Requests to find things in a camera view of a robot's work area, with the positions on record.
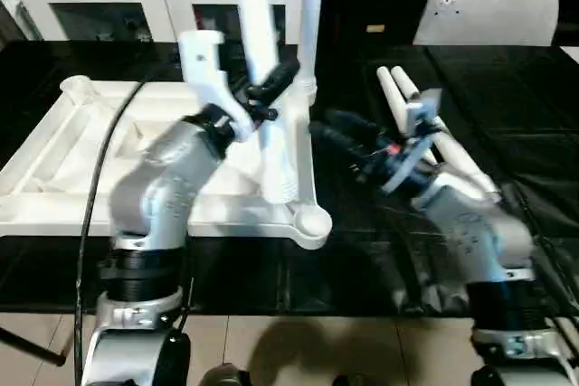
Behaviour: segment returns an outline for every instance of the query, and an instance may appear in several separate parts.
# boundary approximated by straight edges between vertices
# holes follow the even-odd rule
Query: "white plastic tube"
[[[318,47],[319,14],[322,0],[301,0],[298,59],[301,63],[299,83],[310,95],[310,104],[316,94],[316,49]]]
[[[376,75],[378,76],[378,80],[380,80],[380,85],[388,101],[388,106],[390,106],[390,110],[392,110],[398,131],[400,131],[403,136],[406,136],[406,101],[386,67],[378,68]],[[437,164],[436,158],[431,150],[424,153],[424,158],[433,165]]]
[[[402,67],[392,68],[392,76],[398,87],[402,90],[405,98],[409,99],[419,93],[413,81],[408,77]],[[440,129],[444,130],[444,132],[437,133],[434,136],[434,144],[446,163],[454,166],[458,171],[467,175],[489,193],[495,201],[499,201],[500,192],[498,187],[492,182],[488,175],[482,172],[460,142],[451,136],[451,132],[446,127],[446,124],[444,124],[441,117],[436,117],[434,123]]]
[[[253,84],[262,83],[279,62],[268,0],[238,0],[243,49]],[[261,195],[270,203],[287,203],[298,195],[298,176],[290,163],[281,99],[272,107],[280,115],[260,129]]]

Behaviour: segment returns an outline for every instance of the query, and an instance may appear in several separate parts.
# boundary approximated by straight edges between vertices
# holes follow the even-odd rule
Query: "cabinet door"
[[[278,36],[287,44],[296,44],[299,30],[289,12],[288,0],[269,0]],[[240,41],[241,29],[237,14],[237,0],[166,0],[176,34],[191,29],[215,29],[225,33],[229,40]]]
[[[45,40],[176,40],[165,0],[22,1]]]

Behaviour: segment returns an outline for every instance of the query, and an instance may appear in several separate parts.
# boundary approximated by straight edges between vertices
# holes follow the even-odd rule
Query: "white container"
[[[125,81],[65,80],[64,92],[0,172],[0,236],[80,235],[90,178],[101,140],[121,101],[135,86]],[[298,92],[292,86],[289,93]],[[196,237],[282,237],[304,249],[326,241],[332,221],[316,202],[308,99],[291,97],[289,155],[295,157],[299,197],[274,205],[261,197],[257,135],[234,143],[195,200],[189,234]],[[90,235],[111,234],[108,197],[138,163],[148,144],[172,123],[200,109],[182,82],[147,84],[118,126],[100,178]]]

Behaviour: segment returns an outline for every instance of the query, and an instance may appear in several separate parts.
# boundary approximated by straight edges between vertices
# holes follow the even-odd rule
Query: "black table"
[[[173,44],[19,42],[0,53],[3,165],[60,95],[61,80],[140,80]],[[318,99],[390,127],[375,70],[402,65],[420,89],[443,86],[441,116],[503,189],[505,205],[536,235],[554,277],[578,270],[579,65],[556,48],[374,47],[358,59],[321,53]],[[236,73],[242,62],[228,68]],[[178,64],[160,80],[181,80]],[[318,201],[334,219],[327,245],[291,240],[197,239],[193,311],[260,315],[467,315],[459,272],[438,231],[406,204],[360,188],[315,148]],[[99,293],[96,263],[108,240],[87,246],[85,294]],[[0,311],[72,312],[76,237],[0,240]],[[568,294],[579,296],[574,278]]]

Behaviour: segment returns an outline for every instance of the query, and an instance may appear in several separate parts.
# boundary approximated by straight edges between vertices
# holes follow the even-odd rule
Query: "black wire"
[[[90,219],[92,218],[92,210],[97,196],[97,189],[99,187],[100,172],[107,156],[110,140],[113,137],[115,128],[119,123],[121,117],[125,113],[128,105],[135,98],[138,92],[149,83],[163,68],[169,63],[160,63],[152,68],[145,78],[140,81],[135,88],[128,94],[125,100],[120,105],[114,118],[110,121],[109,129],[100,144],[99,155],[97,162],[94,165],[92,179],[90,180],[89,197],[87,199],[87,206],[84,211],[84,219],[82,221],[81,244],[79,246],[79,257],[77,258],[77,276],[76,276],[76,300],[74,305],[74,384],[81,386],[82,380],[82,264],[84,260],[84,246],[89,237]]]

